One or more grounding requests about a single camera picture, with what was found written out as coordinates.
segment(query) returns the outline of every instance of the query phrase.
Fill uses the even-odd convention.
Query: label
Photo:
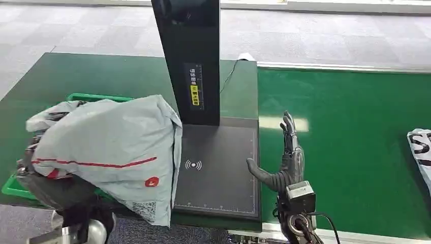
[[[199,90],[197,85],[191,85],[190,91],[192,93],[192,104],[194,106],[199,106]]]
[[[189,89],[190,108],[192,110],[204,110],[203,85],[202,85],[202,65],[184,64],[186,83]]]
[[[146,187],[156,187],[158,185],[159,185],[159,178],[158,177],[151,177],[145,181]]]

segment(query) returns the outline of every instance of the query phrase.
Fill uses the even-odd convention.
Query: cable
[[[335,224],[328,215],[326,215],[322,212],[311,212],[311,213],[307,213],[307,214],[310,216],[323,216],[323,217],[325,217],[329,221],[329,223],[331,224],[332,230],[335,233],[335,239],[337,241],[337,244],[341,244],[340,238],[338,237],[338,233],[337,233],[336,228],[335,228]]]
[[[223,92],[223,90],[225,89],[226,83],[230,80],[230,77],[232,76],[233,72],[235,71],[235,67],[236,67],[236,64],[237,64],[237,63],[238,63],[238,59],[235,61],[235,63],[234,63],[234,65],[233,65],[232,70],[230,71],[230,73],[229,73],[228,77],[226,77],[225,82],[223,82],[223,87],[222,87],[222,89],[220,90],[220,94],[221,94],[221,93]]]

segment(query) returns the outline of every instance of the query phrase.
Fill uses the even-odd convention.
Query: green plastic basket
[[[119,103],[133,100],[133,98],[92,95],[92,94],[84,94],[84,93],[72,93],[66,97],[66,101],[96,102],[103,99],[110,99]],[[34,197],[32,193],[30,193],[25,187],[23,187],[16,180],[15,174],[12,174],[9,177],[8,181],[3,185],[2,193],[5,195],[12,195],[12,196],[36,200],[36,197]],[[104,198],[112,198],[111,196],[109,196],[108,194],[106,194],[100,189],[97,189],[95,193]]]

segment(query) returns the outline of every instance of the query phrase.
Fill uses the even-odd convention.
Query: robotic hand
[[[292,244],[323,244],[314,232],[312,216],[315,213],[316,195],[308,181],[303,181],[304,152],[298,144],[292,116],[285,111],[283,122],[284,152],[278,173],[270,174],[259,168],[253,159],[247,159],[249,171],[271,190],[278,192],[277,217],[283,235]]]

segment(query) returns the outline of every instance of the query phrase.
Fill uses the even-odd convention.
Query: white package
[[[413,157],[431,194],[431,130],[414,129],[407,133]]]
[[[34,121],[29,119],[27,128]],[[152,225],[169,226],[181,137],[181,121],[160,95],[124,103],[101,100],[54,123],[32,163],[51,178],[78,175]]]

